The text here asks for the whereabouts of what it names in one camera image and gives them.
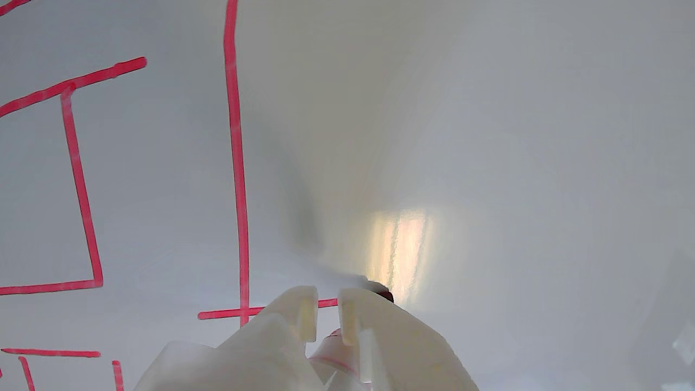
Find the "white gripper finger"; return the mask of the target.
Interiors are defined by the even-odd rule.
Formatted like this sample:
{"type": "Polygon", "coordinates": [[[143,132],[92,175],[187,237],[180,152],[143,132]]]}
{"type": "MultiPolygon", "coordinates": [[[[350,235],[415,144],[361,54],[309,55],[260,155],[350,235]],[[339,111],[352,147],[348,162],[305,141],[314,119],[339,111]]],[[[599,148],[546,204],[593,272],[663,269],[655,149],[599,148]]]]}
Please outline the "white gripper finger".
{"type": "Polygon", "coordinates": [[[324,390],[306,358],[317,317],[317,289],[290,288],[217,347],[169,342],[136,390],[324,390]]]}
{"type": "Polygon", "coordinates": [[[372,390],[478,390],[445,338],[380,295],[338,295],[343,344],[355,347],[358,374],[372,390]]]}

